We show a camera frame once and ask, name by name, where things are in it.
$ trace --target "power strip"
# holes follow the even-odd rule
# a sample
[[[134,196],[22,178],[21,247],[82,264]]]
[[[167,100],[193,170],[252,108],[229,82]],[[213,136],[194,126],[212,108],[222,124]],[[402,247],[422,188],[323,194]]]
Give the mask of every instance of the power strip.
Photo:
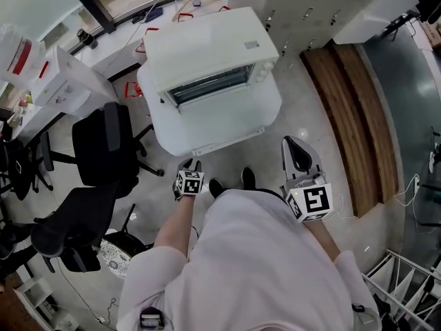
[[[420,189],[420,178],[416,177],[415,181],[413,182],[413,197],[415,197],[418,189]]]

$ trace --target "shoe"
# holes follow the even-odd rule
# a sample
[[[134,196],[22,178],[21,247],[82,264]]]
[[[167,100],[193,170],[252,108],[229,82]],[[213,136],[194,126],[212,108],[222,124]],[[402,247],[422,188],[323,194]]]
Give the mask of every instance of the shoe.
[[[218,179],[210,180],[208,183],[208,188],[215,199],[225,191],[225,188]]]
[[[429,172],[433,173],[433,166],[435,164],[435,155],[433,152],[430,152],[429,155]]]
[[[240,180],[243,184],[243,190],[255,190],[256,189],[256,176],[249,167],[243,168],[240,174]]]

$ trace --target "black shoe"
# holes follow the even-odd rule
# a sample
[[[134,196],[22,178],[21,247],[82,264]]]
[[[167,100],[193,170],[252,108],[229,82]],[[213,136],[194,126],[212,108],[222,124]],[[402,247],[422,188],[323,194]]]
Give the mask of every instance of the black shoe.
[[[218,179],[210,180],[208,188],[215,199],[225,191],[222,183]]]
[[[256,189],[256,176],[249,167],[243,168],[240,174],[240,180],[243,184],[243,190],[255,190]]]

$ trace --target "glove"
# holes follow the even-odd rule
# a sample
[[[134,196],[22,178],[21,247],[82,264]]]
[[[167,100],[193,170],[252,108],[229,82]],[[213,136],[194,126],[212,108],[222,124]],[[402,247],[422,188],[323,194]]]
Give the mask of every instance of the glove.
[[[176,180],[172,184],[175,200],[179,201],[184,195],[195,196],[201,192],[203,187],[204,173],[202,163],[195,161],[196,165],[190,170],[193,159],[186,159],[178,165]]]

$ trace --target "windowsill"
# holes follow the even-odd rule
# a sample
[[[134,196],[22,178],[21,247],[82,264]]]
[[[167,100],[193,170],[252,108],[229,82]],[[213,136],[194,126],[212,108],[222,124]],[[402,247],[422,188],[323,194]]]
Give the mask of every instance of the windowsill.
[[[112,34],[105,34],[98,38],[98,46],[95,49],[85,47],[75,57],[84,62],[85,65],[103,74],[104,77],[110,78],[138,62],[134,51],[141,44],[147,28],[163,28],[170,23],[178,23],[172,22],[172,18],[176,14],[176,10],[186,1],[177,1],[176,9],[174,3],[164,5],[162,16],[148,23],[143,23],[141,26],[139,23],[133,24],[131,21],[120,25]],[[199,8],[193,7],[190,2],[182,12],[192,13],[197,17],[217,12],[222,6],[222,0],[206,1],[206,4]]]

